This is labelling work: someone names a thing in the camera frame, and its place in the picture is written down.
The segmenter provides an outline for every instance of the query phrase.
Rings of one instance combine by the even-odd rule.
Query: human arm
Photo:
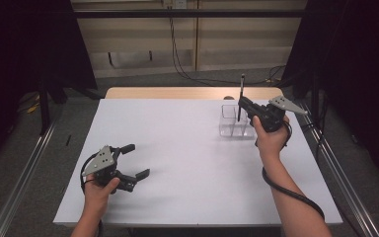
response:
[[[279,157],[288,135],[287,129],[282,127],[275,132],[265,132],[258,117],[253,117],[253,124],[267,176],[279,186],[304,196]],[[286,236],[332,236],[324,219],[313,207],[276,189],[271,192]]]
[[[98,186],[93,180],[93,174],[87,176],[84,209],[71,237],[95,236],[98,224],[106,213],[109,195],[119,184],[119,178],[113,178],[105,187]]]

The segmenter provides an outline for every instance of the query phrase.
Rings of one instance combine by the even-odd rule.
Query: transparent cup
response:
[[[235,105],[221,106],[219,132],[220,136],[227,137],[255,137],[255,130],[249,125],[249,118],[245,110],[241,109],[238,120],[239,107]]]

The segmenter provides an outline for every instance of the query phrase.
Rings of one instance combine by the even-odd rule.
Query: person's left hand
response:
[[[113,178],[105,187],[98,186],[97,181],[94,181],[94,179],[94,174],[86,177],[83,215],[90,215],[100,219],[107,211],[109,195],[118,186],[119,178]]]

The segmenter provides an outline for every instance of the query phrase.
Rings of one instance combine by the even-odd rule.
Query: gray carpet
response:
[[[226,70],[189,73],[193,78],[239,82],[241,73],[247,75],[247,82],[259,82],[268,77],[268,70]],[[223,82],[212,82],[215,86],[237,86]],[[205,86],[196,81],[184,79],[177,73],[162,75],[132,76],[124,78],[99,79],[97,93],[104,95],[113,86]],[[262,83],[256,86],[270,86]],[[283,89],[284,95],[292,99],[291,88]],[[73,90],[66,89],[69,100],[65,105],[50,102],[51,113],[62,110],[54,133],[39,160],[29,187],[18,206],[17,212],[8,228],[6,236],[68,236],[71,229],[52,223],[64,194],[76,160],[81,152],[86,135],[98,107],[98,101],[92,101]],[[9,138],[0,150],[0,209],[24,169],[38,140],[40,131],[39,109],[32,114],[19,113]],[[310,131],[305,136],[314,152],[316,142]],[[379,230],[379,170],[373,165],[365,147],[356,144],[352,133],[343,123],[337,111],[329,106],[326,115],[325,136],[330,142],[343,169],[355,190],[367,207]],[[330,191],[345,213],[347,219],[363,236],[354,215],[345,201],[322,154],[319,164]],[[357,236],[347,222],[331,226],[334,236]],[[138,236],[269,236],[259,228],[243,229],[143,229],[135,230]],[[129,236],[125,229],[107,227],[106,236]]]

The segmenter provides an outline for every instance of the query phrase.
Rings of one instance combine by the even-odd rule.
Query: white tabletop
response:
[[[255,101],[265,105],[267,101]],[[103,221],[123,227],[279,225],[262,162],[253,139],[219,135],[223,100],[105,99],[100,101],[54,223],[73,226],[83,208],[79,172],[104,145],[130,143],[117,168],[133,176],[150,169],[132,193],[110,196]],[[293,113],[293,134],[281,160],[303,193],[316,202],[327,223],[341,217]]]

